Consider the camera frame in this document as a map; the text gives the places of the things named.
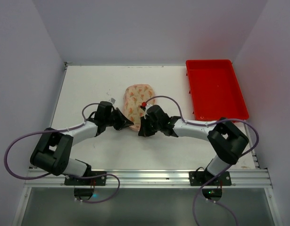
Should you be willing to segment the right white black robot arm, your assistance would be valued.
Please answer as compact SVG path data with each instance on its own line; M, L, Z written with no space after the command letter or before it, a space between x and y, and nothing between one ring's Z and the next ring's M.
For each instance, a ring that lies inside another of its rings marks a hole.
M158 105L142 103L140 137L150 137L158 131L168 137L191 137L208 141L216 152L204 170L205 180L216 176L230 165L235 165L249 143L248 137L226 118L219 121L184 122L181 116L168 116Z

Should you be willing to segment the floral mesh laundry bag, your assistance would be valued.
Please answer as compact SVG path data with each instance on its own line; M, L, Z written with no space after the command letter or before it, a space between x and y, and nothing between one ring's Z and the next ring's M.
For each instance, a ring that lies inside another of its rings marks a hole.
M140 105L155 96L155 91L149 84L135 84L129 86L124 93L123 115L133 122L131 129L139 131L141 127L141 117L144 111Z

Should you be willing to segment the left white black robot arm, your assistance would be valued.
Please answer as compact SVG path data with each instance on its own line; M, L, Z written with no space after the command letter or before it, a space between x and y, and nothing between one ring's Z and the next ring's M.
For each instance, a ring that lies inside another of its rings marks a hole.
M134 125L119 108L114 108L111 102L101 101L96 103L96 106L97 110L89 117L85 117L86 109L82 110L84 122L78 126L63 130L45 129L31 155L30 163L55 176L89 177L91 166L83 161L71 159L72 147L99 136L107 127L122 130Z

